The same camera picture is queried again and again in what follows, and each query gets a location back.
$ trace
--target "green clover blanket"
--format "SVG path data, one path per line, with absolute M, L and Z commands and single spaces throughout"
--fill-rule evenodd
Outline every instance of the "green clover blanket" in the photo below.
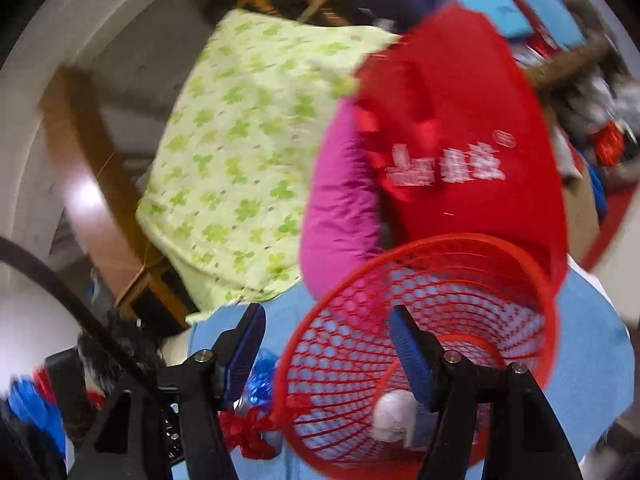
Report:
M 205 319 L 300 280 L 310 176 L 337 99 L 396 36 L 244 10 L 220 22 L 169 118 L 137 218 Z

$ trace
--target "magenta fabric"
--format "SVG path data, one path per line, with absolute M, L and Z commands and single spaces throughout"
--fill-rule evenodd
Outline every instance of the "magenta fabric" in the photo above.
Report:
M 300 265 L 319 299 L 382 252 L 376 184 L 356 130 L 353 100 L 342 100 L 327 128 L 305 213 Z

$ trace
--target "light blue fabric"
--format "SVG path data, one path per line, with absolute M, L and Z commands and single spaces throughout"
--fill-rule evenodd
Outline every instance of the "light blue fabric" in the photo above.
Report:
M 587 281 L 570 270 L 557 298 L 559 351 L 556 369 L 545 391 L 578 458 L 631 404 L 634 391 L 634 353 L 626 330 L 610 304 Z M 263 347 L 282 354 L 287 339 L 313 306 L 299 283 L 264 304 L 267 326 Z M 234 327 L 244 308 L 220 308 L 194 327 L 190 354 L 210 348 L 218 335 Z M 319 480 L 285 446 L 274 460 L 245 460 L 232 453 L 240 480 Z M 174 480 L 187 478 L 184 463 L 174 467 Z M 469 470 L 467 480 L 481 477 L 482 465 Z
M 533 34 L 533 27 L 513 0 L 457 1 L 469 10 L 484 14 L 503 38 L 514 40 Z
M 584 36 L 562 0 L 526 1 L 560 48 L 568 50 L 584 44 Z

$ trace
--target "wooden furniture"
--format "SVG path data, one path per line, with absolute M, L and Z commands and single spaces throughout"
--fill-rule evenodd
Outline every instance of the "wooden furniture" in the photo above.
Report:
M 90 79 L 59 68 L 40 109 L 65 214 L 117 306 L 162 333 L 180 332 L 194 306 L 165 283 L 172 269 L 136 222 L 140 194 L 111 143 Z

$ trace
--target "red plastic basket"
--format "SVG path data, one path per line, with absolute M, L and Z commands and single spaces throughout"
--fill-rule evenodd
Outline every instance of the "red plastic basket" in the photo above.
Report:
M 420 240 L 382 254 L 344 280 L 305 317 L 276 373 L 274 409 L 292 448 L 335 479 L 414 478 L 422 456 L 370 435 L 376 401 L 409 390 L 386 327 L 404 304 L 445 349 L 476 364 L 529 365 L 544 387 L 556 352 L 556 311 L 548 280 L 523 250 L 485 235 Z M 308 396 L 305 414 L 286 408 Z M 482 459 L 487 406 L 478 412 L 471 463 Z

